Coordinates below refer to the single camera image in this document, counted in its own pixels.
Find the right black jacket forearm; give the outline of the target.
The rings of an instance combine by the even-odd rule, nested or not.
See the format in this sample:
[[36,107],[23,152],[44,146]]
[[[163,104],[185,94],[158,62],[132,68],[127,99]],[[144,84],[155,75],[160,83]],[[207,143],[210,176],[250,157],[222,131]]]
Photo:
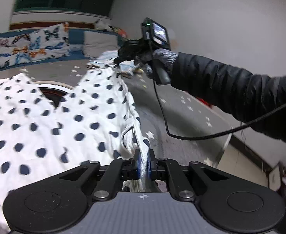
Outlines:
[[270,77],[206,57],[179,53],[171,61],[171,85],[249,123],[286,103],[286,75]]

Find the right grey gloved hand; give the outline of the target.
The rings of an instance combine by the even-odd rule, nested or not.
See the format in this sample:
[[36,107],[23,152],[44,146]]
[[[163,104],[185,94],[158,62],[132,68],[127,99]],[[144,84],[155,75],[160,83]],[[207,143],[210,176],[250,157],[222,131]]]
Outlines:
[[148,62],[151,61],[152,58],[155,58],[164,65],[165,71],[171,77],[173,65],[177,60],[177,57],[178,54],[170,50],[157,49],[153,52],[153,54],[145,53],[140,56],[136,56],[135,64],[139,65],[140,68],[142,68],[142,70],[149,79],[153,79],[153,70],[151,65],[148,64]]

